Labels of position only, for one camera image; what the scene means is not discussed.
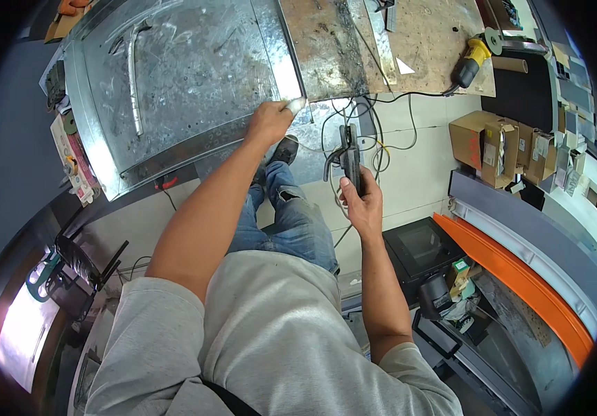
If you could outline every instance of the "ripped jeans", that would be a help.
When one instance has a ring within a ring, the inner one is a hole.
[[[275,161],[266,167],[266,188],[275,208],[275,223],[264,230],[257,227],[256,211],[264,202],[264,189],[254,184],[248,189],[227,253],[243,250],[285,253],[336,274],[339,270],[336,250],[322,212],[294,184],[294,176],[285,162]]]

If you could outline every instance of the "man's right hand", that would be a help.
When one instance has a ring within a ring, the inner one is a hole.
[[[361,242],[370,242],[381,238],[381,217],[383,200],[381,189],[372,172],[361,166],[361,181],[365,195],[359,196],[352,181],[340,178],[342,195],[340,200],[348,207],[349,220],[358,231]]]

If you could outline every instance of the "orange curved profile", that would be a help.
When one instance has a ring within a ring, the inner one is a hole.
[[[440,225],[469,257],[524,300],[562,341],[581,368],[594,341],[580,318],[532,268],[481,230],[435,213]]]

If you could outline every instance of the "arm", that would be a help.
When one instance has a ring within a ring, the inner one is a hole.
[[[171,280],[206,299],[227,253],[247,190],[262,157],[293,120],[285,102],[262,103],[243,144],[181,205],[155,246],[147,275]]]
[[[366,194],[359,197],[346,178],[340,179],[341,199],[361,237],[363,251],[363,323],[370,340],[372,362],[379,364],[394,346],[413,342],[410,309],[395,277],[381,238],[382,196],[372,172],[361,166]]]

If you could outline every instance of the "cardboard tube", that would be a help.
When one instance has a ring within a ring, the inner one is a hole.
[[[507,71],[515,71],[527,73],[527,61],[524,59],[492,57],[493,68],[506,69]]]

